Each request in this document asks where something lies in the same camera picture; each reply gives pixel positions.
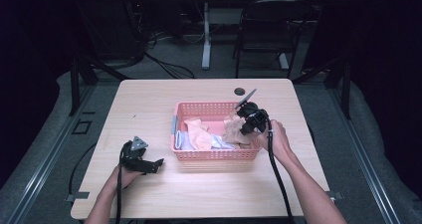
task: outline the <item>cloth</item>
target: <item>cloth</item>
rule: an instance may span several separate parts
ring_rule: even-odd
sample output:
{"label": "cloth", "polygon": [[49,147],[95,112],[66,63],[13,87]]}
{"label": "cloth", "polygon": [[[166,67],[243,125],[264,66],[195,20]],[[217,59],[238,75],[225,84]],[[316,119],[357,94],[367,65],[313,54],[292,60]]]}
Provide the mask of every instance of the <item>cloth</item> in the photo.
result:
{"label": "cloth", "polygon": [[229,143],[251,144],[252,135],[250,133],[244,135],[240,129],[245,120],[235,113],[230,113],[224,118],[225,132],[221,135],[223,141]]}
{"label": "cloth", "polygon": [[[177,150],[195,150],[195,147],[190,143],[189,132],[178,131],[176,133],[175,148]],[[211,134],[211,149],[239,149],[239,145],[228,143],[222,140],[221,136]]]}
{"label": "cloth", "polygon": [[175,148],[177,150],[195,150],[195,147],[190,143],[189,133],[187,131],[177,131]]}
{"label": "cloth", "polygon": [[193,117],[185,121],[189,132],[189,140],[196,150],[210,150],[212,146],[211,133],[208,126],[203,124],[201,118]]}

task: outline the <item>plastic basket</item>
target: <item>plastic basket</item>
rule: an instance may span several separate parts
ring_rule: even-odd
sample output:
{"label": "plastic basket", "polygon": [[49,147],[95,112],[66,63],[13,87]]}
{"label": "plastic basket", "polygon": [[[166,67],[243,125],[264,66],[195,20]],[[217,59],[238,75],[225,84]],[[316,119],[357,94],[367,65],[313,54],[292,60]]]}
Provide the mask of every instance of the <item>plastic basket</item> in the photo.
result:
{"label": "plastic basket", "polygon": [[200,117],[202,123],[208,125],[208,131],[221,135],[225,131],[224,118],[234,110],[237,102],[226,103],[178,103],[173,117],[171,133],[171,149],[179,160],[239,160],[255,159],[260,145],[252,142],[249,149],[210,149],[210,150],[178,150],[175,148],[176,133],[187,131],[185,120]]}

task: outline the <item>wooden table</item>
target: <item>wooden table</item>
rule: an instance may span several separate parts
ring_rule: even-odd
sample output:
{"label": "wooden table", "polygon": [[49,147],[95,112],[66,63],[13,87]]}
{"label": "wooden table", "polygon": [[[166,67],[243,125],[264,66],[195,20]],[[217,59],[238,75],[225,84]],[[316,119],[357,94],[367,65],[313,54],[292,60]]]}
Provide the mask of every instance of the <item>wooden table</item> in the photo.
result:
{"label": "wooden table", "polygon": [[[289,80],[124,81],[116,93],[93,154],[72,217],[85,219],[117,165],[121,147],[135,135],[149,144],[145,160],[164,158],[156,174],[137,178],[122,192],[122,218],[204,218],[287,216],[282,192],[262,149],[249,161],[180,162],[170,149],[175,106],[179,102],[237,102],[243,88],[270,118],[281,121],[293,151],[310,175],[328,191],[303,112]],[[303,215],[293,184],[279,165],[292,212]],[[115,215],[116,198],[111,216]]]}

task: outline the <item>white table leg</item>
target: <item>white table leg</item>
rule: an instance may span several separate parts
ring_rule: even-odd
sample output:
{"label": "white table leg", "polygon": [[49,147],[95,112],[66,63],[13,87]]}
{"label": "white table leg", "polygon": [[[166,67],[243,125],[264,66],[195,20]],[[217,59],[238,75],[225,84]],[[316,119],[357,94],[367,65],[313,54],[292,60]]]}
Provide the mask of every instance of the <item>white table leg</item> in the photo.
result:
{"label": "white table leg", "polygon": [[285,53],[282,53],[282,55],[279,56],[279,63],[280,63],[281,69],[287,70],[289,68],[288,59],[286,58]]}
{"label": "white table leg", "polygon": [[210,22],[209,22],[209,8],[208,3],[204,4],[204,52],[202,54],[202,69],[210,69],[210,56],[211,56],[211,41],[210,41]]}

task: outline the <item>person's right hand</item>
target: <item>person's right hand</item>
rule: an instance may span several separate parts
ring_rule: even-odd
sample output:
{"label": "person's right hand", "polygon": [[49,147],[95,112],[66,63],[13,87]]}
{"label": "person's right hand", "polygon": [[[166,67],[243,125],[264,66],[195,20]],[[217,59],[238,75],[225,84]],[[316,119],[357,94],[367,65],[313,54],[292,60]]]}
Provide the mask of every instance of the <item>person's right hand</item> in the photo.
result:
{"label": "person's right hand", "polygon": [[[285,165],[288,160],[292,158],[293,152],[291,150],[286,129],[283,125],[276,121],[271,120],[273,130],[273,153],[282,165]],[[266,130],[256,136],[257,142],[265,149],[268,150],[268,127]]]}

